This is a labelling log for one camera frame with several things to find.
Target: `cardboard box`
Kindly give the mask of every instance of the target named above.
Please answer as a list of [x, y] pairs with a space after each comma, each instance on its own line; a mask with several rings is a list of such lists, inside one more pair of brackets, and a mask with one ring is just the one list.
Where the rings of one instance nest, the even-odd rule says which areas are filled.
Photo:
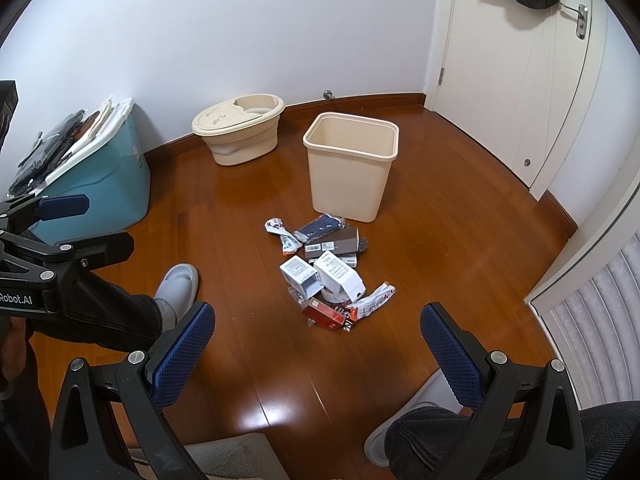
[[351, 301], [356, 301], [365, 290], [358, 273], [345, 264], [338, 256], [325, 251], [314, 263], [322, 284], [334, 294], [344, 292]]
[[[356, 265], [358, 264], [358, 257], [357, 257], [357, 255], [355, 253], [353, 253], [353, 254], [341, 254], [340, 256], [338, 256], [338, 258], [340, 258], [342, 261], [344, 261], [352, 269], [355, 269]], [[316, 263], [316, 261], [318, 261], [317, 258], [311, 258], [309, 260], [309, 265], [313, 265], [314, 263]]]
[[287, 280], [306, 299], [317, 294], [322, 288], [319, 273], [299, 256], [294, 256], [280, 266]]
[[305, 244], [305, 258], [319, 258], [325, 251], [331, 251], [339, 256], [340, 254], [350, 254], [358, 252], [360, 237], [357, 227], [338, 229], [333, 233], [324, 235], [318, 240]]
[[313, 319], [316, 323], [325, 327], [327, 330], [337, 330], [346, 320], [344, 314], [340, 314], [325, 305], [322, 301], [311, 298], [308, 305], [302, 309], [302, 314]]

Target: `blue gripper pad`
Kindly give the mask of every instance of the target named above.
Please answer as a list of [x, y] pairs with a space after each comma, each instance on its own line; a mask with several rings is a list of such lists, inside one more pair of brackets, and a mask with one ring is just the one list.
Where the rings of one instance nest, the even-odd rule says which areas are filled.
[[480, 371], [431, 305], [422, 309], [420, 332], [458, 402], [478, 410], [484, 399]]
[[198, 363], [215, 327], [213, 307], [203, 303], [153, 375], [151, 400], [158, 410], [171, 406]]
[[59, 196], [40, 200], [34, 215], [38, 220], [55, 220], [69, 216], [80, 216], [89, 210], [86, 195]]

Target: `door handle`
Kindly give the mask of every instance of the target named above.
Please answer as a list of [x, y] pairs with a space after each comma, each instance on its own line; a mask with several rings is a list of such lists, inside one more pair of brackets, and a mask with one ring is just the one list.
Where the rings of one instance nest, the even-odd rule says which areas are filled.
[[589, 8], [580, 4], [577, 9], [573, 7], [569, 7], [564, 3], [560, 2], [560, 5], [565, 9], [572, 10], [573, 12], [578, 13], [578, 26], [575, 29], [575, 35], [578, 36], [581, 40], [583, 40], [587, 36], [587, 22], [589, 21]]

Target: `person's leg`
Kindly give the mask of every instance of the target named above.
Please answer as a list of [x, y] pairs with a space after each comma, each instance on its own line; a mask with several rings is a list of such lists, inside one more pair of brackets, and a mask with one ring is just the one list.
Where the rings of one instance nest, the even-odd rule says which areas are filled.
[[[412, 410], [393, 422], [385, 435], [389, 469], [398, 480], [427, 479], [468, 424], [469, 417], [444, 408], [424, 407]], [[498, 473], [518, 420], [510, 418], [500, 434], [479, 479]]]
[[156, 298], [131, 295], [96, 274], [84, 274], [63, 298], [59, 320], [33, 320], [33, 327], [56, 339], [96, 343], [131, 352], [147, 350], [163, 330], [171, 329], [193, 304], [198, 273], [193, 266], [172, 267]]
[[[429, 402], [423, 396], [421, 403]], [[392, 422], [384, 434], [388, 465], [398, 480], [429, 478], [468, 424], [468, 417], [441, 407], [412, 409]], [[580, 412], [584, 434], [587, 480], [602, 480], [640, 427], [640, 402], [604, 404]], [[479, 479], [498, 473], [518, 420], [505, 422]]]
[[38, 368], [30, 345], [26, 367], [13, 382], [13, 388], [9, 399], [0, 400], [0, 476], [46, 480], [49, 416], [38, 389]]
[[380, 424], [367, 437], [364, 443], [364, 454], [371, 463], [380, 467], [389, 464], [388, 453], [385, 452], [385, 434], [387, 430], [405, 413], [424, 407], [445, 408], [447, 413], [457, 413], [462, 409], [442, 370], [436, 370], [398, 412]]

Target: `gray sock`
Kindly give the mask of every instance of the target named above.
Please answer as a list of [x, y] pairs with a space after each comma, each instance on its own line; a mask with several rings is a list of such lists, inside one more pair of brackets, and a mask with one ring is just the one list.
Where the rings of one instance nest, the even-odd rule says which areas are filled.
[[162, 316], [162, 331], [165, 332], [175, 328], [178, 319], [172, 306], [162, 298], [157, 298], [156, 304], [158, 305], [160, 315]]

